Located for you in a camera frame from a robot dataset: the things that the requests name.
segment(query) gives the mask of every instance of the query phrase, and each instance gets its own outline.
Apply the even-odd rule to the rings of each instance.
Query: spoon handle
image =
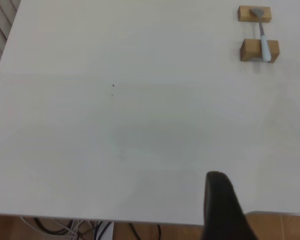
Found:
[[[265,35],[261,36],[261,50],[262,50],[262,58],[264,62],[271,61],[271,54],[267,42],[267,37]]]
[[[259,17],[259,28],[261,35],[261,50],[262,50],[262,58],[264,62],[271,61],[271,54],[267,42],[267,38],[265,36],[264,28],[262,27],[261,17]]]

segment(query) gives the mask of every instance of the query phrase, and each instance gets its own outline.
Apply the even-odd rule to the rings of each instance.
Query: white table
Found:
[[[240,61],[239,5],[271,7],[275,63]],[[200,225],[211,170],[246,213],[300,213],[300,0],[22,0],[0,214]]]

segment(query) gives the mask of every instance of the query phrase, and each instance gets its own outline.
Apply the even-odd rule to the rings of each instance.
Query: wooden holder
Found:
[[[253,8],[262,9],[264,15],[262,16],[261,21],[263,23],[269,23],[272,16],[270,7],[268,6],[239,6],[238,9],[238,19],[239,22],[259,22],[259,18],[251,11]]]
[[[271,53],[269,63],[274,63],[280,54],[279,43],[276,40],[268,40],[267,42]],[[261,40],[244,39],[240,48],[240,57],[243,62],[247,62],[251,58],[262,58]]]

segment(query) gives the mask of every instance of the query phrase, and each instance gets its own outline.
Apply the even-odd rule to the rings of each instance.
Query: floor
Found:
[[[248,222],[259,240],[300,240],[300,216],[252,214]],[[157,240],[155,224],[135,224],[142,240]],[[161,225],[162,240],[199,240],[200,226]],[[64,240],[42,235],[24,224],[18,217],[0,216],[0,240]],[[127,223],[114,225],[113,240],[136,240]]]

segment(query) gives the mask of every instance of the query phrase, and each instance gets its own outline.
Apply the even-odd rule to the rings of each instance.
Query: spoon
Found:
[[[271,54],[267,42],[267,38],[265,36],[264,28],[262,27],[262,16],[264,15],[264,11],[260,8],[252,8],[251,11],[257,15],[259,18],[259,28],[260,28],[260,35],[261,35],[261,50],[262,50],[262,58],[264,62],[271,61]]]

